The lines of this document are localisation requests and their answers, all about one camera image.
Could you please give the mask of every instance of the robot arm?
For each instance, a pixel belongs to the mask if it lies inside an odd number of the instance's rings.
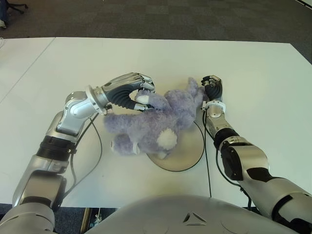
[[[85,92],[71,93],[63,111],[56,114],[40,148],[32,156],[13,195],[13,209],[2,219],[0,228],[13,227],[10,233],[28,233],[21,223],[37,223],[29,233],[51,232],[54,215],[62,203],[66,179],[61,175],[68,159],[75,153],[75,144],[85,121],[96,112],[105,115],[113,103],[128,109],[145,110],[130,99],[129,94],[138,89],[154,91],[152,79],[139,73],[117,77],[102,87],[88,86]]]
[[[238,181],[263,216],[299,233],[311,233],[312,195],[285,178],[271,176],[265,153],[226,121],[221,80],[209,76],[202,84],[210,100],[204,102],[203,110],[207,110],[209,132],[221,152],[225,174]]]

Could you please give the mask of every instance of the table surface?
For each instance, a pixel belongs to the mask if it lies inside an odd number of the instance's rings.
[[[20,45],[27,43],[25,39],[18,41]],[[8,50],[7,45],[0,49],[0,57],[3,49]],[[151,76],[160,94],[184,88],[188,77],[199,82],[206,75],[219,76],[228,122],[267,154],[273,176],[286,177],[312,192],[312,157],[308,150],[312,137],[312,66],[290,44],[56,38],[41,51],[0,103],[1,203],[11,203],[30,157],[67,95],[84,90],[88,84],[103,85],[130,71]],[[12,69],[14,66],[9,70],[0,67],[0,77],[7,77]],[[114,111],[130,112],[119,107]],[[113,135],[105,131],[102,117],[96,125],[103,140],[102,160],[68,195],[63,206],[121,207],[151,195],[208,195],[204,157],[187,171],[168,172],[144,154],[114,154],[109,148]],[[217,171],[210,139],[207,148],[213,197],[246,206],[247,198]],[[90,130],[75,156],[78,179],[96,163],[98,153],[97,136]],[[70,170],[65,176],[70,185]]]
[[[53,38],[9,39],[0,50],[0,102]]]

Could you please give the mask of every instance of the triangle logo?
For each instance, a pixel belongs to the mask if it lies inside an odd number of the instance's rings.
[[[196,214],[195,212],[188,212],[185,216],[183,223],[185,226],[206,226],[207,221]]]

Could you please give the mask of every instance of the purple teddy bear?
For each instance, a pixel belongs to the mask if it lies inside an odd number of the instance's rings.
[[[113,151],[121,155],[139,152],[168,155],[178,142],[179,132],[191,126],[197,107],[203,102],[204,89],[189,78],[186,90],[171,90],[164,96],[139,91],[136,101],[154,108],[138,115],[108,114],[106,129],[118,134],[112,141]]]

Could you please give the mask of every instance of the round base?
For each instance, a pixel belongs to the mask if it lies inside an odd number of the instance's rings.
[[[181,172],[198,163],[203,155],[204,139],[196,124],[181,131],[176,148],[164,159],[158,154],[147,154],[150,160],[162,169]]]

